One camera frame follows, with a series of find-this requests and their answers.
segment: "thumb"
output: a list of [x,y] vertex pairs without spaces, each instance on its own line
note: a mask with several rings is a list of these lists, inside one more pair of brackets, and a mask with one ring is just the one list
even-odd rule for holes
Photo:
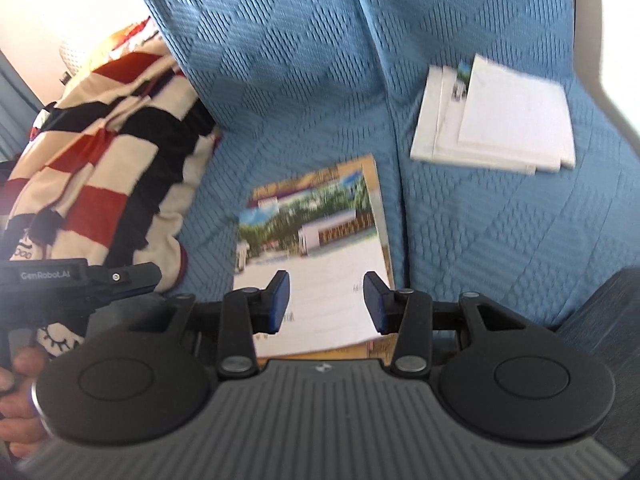
[[14,387],[14,375],[4,368],[0,368],[0,392],[8,392]]

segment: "curtain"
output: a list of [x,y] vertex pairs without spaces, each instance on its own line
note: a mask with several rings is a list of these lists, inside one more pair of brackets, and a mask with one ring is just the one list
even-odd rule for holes
[[0,52],[0,160],[22,152],[42,104]]

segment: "magazine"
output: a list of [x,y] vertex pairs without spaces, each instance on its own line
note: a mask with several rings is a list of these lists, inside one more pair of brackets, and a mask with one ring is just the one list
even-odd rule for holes
[[362,296],[392,269],[372,156],[255,189],[239,217],[234,288],[290,274],[280,332],[254,336],[258,357],[320,352],[379,337]]

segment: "finger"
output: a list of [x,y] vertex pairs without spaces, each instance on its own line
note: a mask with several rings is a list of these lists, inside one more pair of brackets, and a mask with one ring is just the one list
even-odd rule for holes
[[18,444],[39,442],[47,432],[39,418],[6,418],[0,420],[0,440]]
[[0,397],[0,413],[7,418],[33,418],[37,415],[31,400],[33,379],[25,379],[17,392]]
[[36,453],[43,443],[44,441],[34,442],[33,444],[18,444],[17,442],[12,442],[9,446],[9,451],[11,451],[13,456],[18,458],[27,458]]
[[0,392],[8,392],[14,387],[14,375],[4,368],[0,368]]
[[41,347],[27,347],[14,358],[14,372],[27,377],[37,377],[47,364],[47,352]]

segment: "stack of booklets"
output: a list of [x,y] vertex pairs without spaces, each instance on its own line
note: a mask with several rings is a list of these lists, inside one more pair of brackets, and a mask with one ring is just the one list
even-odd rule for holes
[[481,56],[431,66],[411,158],[527,174],[575,167],[564,88]]
[[[239,217],[234,288],[264,288],[289,272],[276,335],[254,337],[258,357],[365,358],[379,337],[362,295],[374,270],[393,287],[380,183],[372,156],[255,189]],[[329,354],[313,354],[339,349]]]

